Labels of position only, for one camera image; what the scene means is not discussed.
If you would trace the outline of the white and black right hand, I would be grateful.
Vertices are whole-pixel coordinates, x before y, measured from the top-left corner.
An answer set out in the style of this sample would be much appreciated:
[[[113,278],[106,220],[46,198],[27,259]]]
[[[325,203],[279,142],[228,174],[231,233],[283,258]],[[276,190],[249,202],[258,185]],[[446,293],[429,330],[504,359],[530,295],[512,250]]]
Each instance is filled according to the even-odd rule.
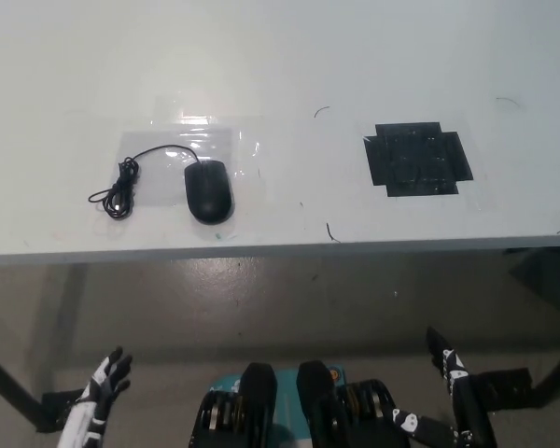
[[[395,408],[391,414],[393,427],[426,447],[495,447],[497,442],[487,411],[458,353],[432,327],[427,329],[426,342],[432,362],[446,384],[456,426]]]

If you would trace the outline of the white and black left hand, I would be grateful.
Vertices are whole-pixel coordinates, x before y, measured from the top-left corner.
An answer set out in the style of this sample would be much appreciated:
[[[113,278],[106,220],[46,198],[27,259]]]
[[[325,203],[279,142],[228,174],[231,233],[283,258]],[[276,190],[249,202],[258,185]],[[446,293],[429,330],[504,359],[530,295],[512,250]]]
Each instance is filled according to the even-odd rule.
[[[70,407],[58,448],[102,447],[107,421],[119,395],[130,386],[133,357],[121,347],[106,356]]]

